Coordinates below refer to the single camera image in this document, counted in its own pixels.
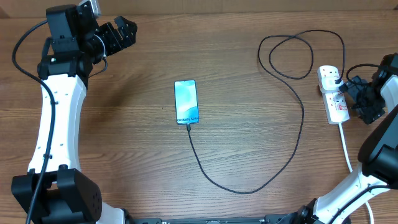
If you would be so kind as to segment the blue Galaxy smartphone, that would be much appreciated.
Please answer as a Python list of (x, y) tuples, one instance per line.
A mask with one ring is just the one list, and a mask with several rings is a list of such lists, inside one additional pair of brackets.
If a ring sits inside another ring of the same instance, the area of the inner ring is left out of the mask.
[(195, 80), (174, 82), (175, 111), (178, 125), (199, 122), (197, 85)]

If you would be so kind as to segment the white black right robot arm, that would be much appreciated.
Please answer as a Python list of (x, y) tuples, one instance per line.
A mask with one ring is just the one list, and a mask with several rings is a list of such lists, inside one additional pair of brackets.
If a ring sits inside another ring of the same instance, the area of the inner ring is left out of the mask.
[(325, 67), (318, 69), (327, 112), (344, 105), (336, 97), (347, 93), (365, 124), (384, 120), (358, 152), (358, 165), (328, 194), (313, 199), (279, 223), (350, 223), (349, 215), (373, 197), (397, 188), (397, 54), (385, 55), (371, 82), (355, 76), (336, 82)]

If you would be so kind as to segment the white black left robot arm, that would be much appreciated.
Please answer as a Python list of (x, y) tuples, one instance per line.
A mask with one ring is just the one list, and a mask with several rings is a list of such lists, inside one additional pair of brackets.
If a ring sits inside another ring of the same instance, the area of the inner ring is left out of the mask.
[(80, 115), (95, 64), (132, 46), (137, 25), (122, 16), (99, 25), (97, 1), (46, 10), (50, 29), (34, 80), (42, 113), (34, 155), (25, 175), (12, 179), (13, 196), (27, 223), (132, 223), (129, 212), (105, 203), (81, 171)]

